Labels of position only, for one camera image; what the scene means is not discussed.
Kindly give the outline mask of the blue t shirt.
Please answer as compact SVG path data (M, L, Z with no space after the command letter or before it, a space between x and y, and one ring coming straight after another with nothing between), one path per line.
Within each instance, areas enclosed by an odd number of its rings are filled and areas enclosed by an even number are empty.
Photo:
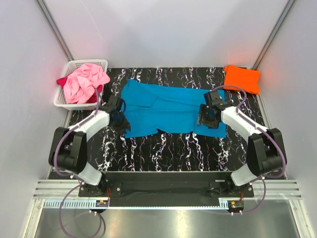
M211 129L197 125L200 105L208 89L159 86L129 79L121 91L125 117L131 125L127 138L163 131L171 134L194 132L208 137L226 137L226 125Z

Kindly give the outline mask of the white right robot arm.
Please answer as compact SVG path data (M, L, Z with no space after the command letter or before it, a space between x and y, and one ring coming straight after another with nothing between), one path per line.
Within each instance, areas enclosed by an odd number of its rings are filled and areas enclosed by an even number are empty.
M211 182L211 195L240 196L248 186L267 176L284 176L287 159L282 133L279 129L268 129L242 113L239 106L225 102L216 90L204 94L205 104L200 105L197 125L216 129L220 123L231 127L246 142L246 163L224 180Z

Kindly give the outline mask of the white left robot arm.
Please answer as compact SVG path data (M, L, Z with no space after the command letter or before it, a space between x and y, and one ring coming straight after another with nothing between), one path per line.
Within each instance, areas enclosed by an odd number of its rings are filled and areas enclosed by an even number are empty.
M109 189L106 176L88 162L87 142L101 129L110 127L118 134L131 130L124 115L126 104L117 96L110 96L107 103L96 109L79 123L58 127L53 136L49 164L59 176L72 176L82 185L90 186L95 196L104 195Z

